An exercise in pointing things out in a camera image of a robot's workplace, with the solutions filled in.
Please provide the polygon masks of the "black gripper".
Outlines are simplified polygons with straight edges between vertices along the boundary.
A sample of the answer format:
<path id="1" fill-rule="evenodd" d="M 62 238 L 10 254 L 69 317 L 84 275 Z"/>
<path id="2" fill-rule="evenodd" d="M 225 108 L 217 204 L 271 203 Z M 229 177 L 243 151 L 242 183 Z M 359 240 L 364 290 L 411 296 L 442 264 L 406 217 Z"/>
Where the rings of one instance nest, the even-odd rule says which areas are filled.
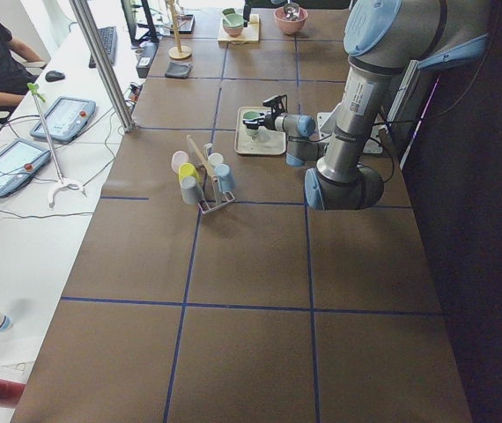
<path id="1" fill-rule="evenodd" d="M 256 137 L 259 133 L 259 128 L 265 127 L 267 130 L 275 130 L 276 117 L 271 113 L 261 112 L 259 115 L 250 115 L 243 117 L 243 122 L 257 122 L 245 123 L 245 132 L 249 137 Z"/>

